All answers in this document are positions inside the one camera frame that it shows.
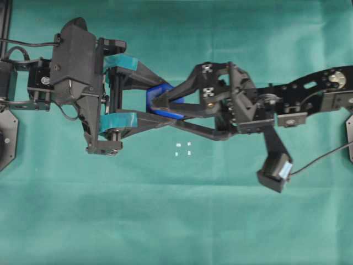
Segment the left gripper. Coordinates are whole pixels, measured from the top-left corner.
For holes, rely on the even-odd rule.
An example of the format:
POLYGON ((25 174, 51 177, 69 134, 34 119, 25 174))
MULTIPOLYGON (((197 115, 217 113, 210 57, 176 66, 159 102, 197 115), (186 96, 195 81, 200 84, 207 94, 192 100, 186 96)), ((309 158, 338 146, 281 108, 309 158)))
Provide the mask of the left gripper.
POLYGON ((94 86, 84 97, 84 137, 89 154, 115 156, 122 149, 121 139, 182 120, 176 115, 122 109, 123 90, 147 91, 170 85, 137 58, 122 54, 125 50, 124 41, 97 41, 94 86))

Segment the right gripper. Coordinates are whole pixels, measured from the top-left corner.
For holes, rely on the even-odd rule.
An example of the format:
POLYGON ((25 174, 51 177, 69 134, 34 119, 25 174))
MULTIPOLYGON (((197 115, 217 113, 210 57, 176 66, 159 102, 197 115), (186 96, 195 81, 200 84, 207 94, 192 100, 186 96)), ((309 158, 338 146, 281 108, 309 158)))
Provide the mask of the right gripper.
POLYGON ((273 97, 260 96, 250 75, 232 62, 204 62, 171 91, 166 106, 154 101, 154 111, 171 126, 213 141, 237 134, 262 133, 274 126, 273 97), (200 104, 173 101, 199 92, 200 104))

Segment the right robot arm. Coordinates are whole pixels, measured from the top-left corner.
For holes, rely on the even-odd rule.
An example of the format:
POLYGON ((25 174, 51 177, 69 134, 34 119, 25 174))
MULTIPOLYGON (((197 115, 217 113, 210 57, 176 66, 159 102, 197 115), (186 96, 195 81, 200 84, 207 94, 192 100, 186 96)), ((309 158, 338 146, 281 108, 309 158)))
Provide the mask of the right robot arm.
POLYGON ((154 98, 151 107, 181 115, 176 128, 215 141, 261 133, 267 126, 293 127, 316 113, 352 111, 352 67, 258 88, 232 62, 204 62, 186 81, 154 98))

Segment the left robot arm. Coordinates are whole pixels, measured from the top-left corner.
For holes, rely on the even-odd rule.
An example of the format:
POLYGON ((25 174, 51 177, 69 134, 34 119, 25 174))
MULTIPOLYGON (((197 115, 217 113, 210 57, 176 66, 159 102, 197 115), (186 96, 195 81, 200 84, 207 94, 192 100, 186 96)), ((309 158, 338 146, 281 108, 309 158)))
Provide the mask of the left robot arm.
POLYGON ((26 43, 17 46, 23 60, 11 60, 10 51, 1 58, 1 139, 17 138, 14 110, 49 111, 52 104, 74 107, 89 154, 115 155, 123 138, 176 124, 167 116, 121 108, 124 90, 164 83, 136 60, 131 66, 105 65, 109 57, 123 59, 124 41, 77 31, 57 34, 51 46, 51 59, 31 59, 26 43))

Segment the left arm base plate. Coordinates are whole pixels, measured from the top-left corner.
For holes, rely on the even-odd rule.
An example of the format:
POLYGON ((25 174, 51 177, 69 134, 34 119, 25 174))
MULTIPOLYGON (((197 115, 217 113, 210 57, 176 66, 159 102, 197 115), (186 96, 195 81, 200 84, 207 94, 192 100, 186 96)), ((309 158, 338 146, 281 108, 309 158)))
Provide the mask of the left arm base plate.
POLYGON ((18 125, 10 110, 1 112, 1 171, 16 158, 18 125))

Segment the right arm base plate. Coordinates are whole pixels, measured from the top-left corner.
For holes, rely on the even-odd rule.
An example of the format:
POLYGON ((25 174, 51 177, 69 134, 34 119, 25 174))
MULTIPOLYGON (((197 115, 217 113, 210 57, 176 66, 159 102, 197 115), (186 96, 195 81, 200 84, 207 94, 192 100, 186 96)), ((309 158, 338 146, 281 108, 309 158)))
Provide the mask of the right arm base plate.
POLYGON ((353 163, 353 148, 352 148, 352 141, 353 141, 353 128, 352 128, 352 122, 353 122, 353 115, 351 115, 345 125, 346 125, 346 136, 347 136, 347 141, 348 143, 351 143, 350 146, 348 147, 349 149, 349 160, 351 163, 353 163))

